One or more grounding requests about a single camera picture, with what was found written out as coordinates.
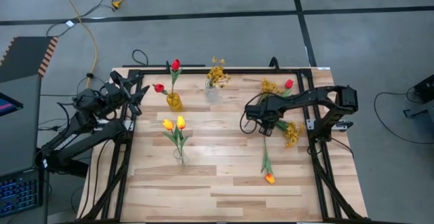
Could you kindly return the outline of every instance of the yellow vase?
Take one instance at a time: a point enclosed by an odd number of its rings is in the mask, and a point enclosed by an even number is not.
[[[182,107],[181,98],[177,93],[169,94],[166,100],[167,100],[167,104],[169,105],[169,108],[173,112],[180,112],[184,109]]]

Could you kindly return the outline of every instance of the wooden tabletop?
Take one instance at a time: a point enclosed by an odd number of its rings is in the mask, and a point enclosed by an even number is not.
[[[127,77],[128,69],[115,70]],[[312,72],[316,87],[334,84],[329,69],[312,69]],[[262,78],[282,86],[293,79],[292,94],[297,94],[296,76],[243,74],[231,77],[228,86],[218,90],[218,100],[209,103],[204,92],[205,75],[181,75],[175,85],[184,105],[181,113],[169,110],[164,95],[153,89],[148,91],[134,134],[122,222],[322,221],[311,156],[307,154],[306,132],[292,148],[285,147],[285,139],[277,129],[266,138],[276,180],[270,185],[264,179],[265,172],[260,172],[263,136],[258,132],[244,134],[239,129],[244,106],[260,92]],[[152,83],[169,87],[170,75],[145,75],[143,84]],[[322,115],[326,112],[322,107],[320,111]],[[176,121],[178,115],[186,120],[184,134],[191,135],[184,146],[189,157],[186,168],[177,164],[173,157],[175,146],[162,135],[165,129],[161,121]],[[287,111],[284,119],[304,124],[302,109]],[[349,146],[346,133],[333,132],[332,136]],[[113,147],[110,142],[102,152],[97,199],[106,188]],[[102,145],[94,148],[90,167],[91,194],[85,213],[92,207],[96,162],[101,148]],[[366,216],[351,154],[334,141],[328,143],[328,149],[337,188],[359,214]],[[84,206],[87,185],[84,189],[79,213]],[[330,192],[325,185],[324,189],[332,216]],[[115,202],[116,198],[112,198],[110,217],[114,215]]]

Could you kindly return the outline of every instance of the concrete floor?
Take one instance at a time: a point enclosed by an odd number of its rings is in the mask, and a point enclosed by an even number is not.
[[[0,0],[0,21],[72,18],[66,0]],[[73,0],[85,12],[99,0]],[[434,0],[301,0],[304,10],[433,5]],[[127,0],[113,13],[96,10],[92,17],[295,10],[293,0]],[[379,221],[430,223],[434,219],[434,146],[413,145],[387,132],[377,120],[377,93],[405,92],[433,74],[433,12],[326,14],[306,16],[317,65],[331,67],[336,84],[359,93],[359,111],[349,130],[357,172],[369,216]],[[153,20],[88,24],[99,46],[95,74],[103,79],[113,67],[133,64],[131,52],[144,50],[151,64],[179,58],[187,64],[209,64],[211,56],[226,58],[231,66],[263,66],[276,56],[281,66],[307,67],[297,16]],[[14,36],[45,36],[49,25],[0,26],[0,50]],[[42,83],[43,94],[74,94],[94,59],[85,29],[76,26],[60,38]],[[98,81],[92,84],[99,87]],[[55,104],[69,98],[41,97],[40,121],[62,118]],[[406,138],[434,141],[432,122],[408,120],[411,107],[404,97],[378,101],[380,116]],[[51,139],[39,135],[38,145]],[[72,192],[83,179],[52,175],[49,223],[73,218]]]

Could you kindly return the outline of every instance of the computer keyboard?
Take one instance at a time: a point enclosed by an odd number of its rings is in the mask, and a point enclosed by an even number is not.
[[[0,178],[0,217],[42,205],[42,186],[37,169]]]

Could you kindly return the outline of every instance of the glass vase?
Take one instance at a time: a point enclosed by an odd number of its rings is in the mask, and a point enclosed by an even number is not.
[[[189,162],[189,157],[185,154],[184,149],[182,150],[182,155],[179,154],[179,150],[174,150],[174,158],[179,166],[185,167]]]
[[[216,102],[218,99],[218,89],[209,80],[205,81],[205,95],[208,102]]]
[[[167,104],[169,105],[169,108],[173,112],[180,112],[184,109],[182,106],[181,98],[177,93],[169,94],[166,98]]]

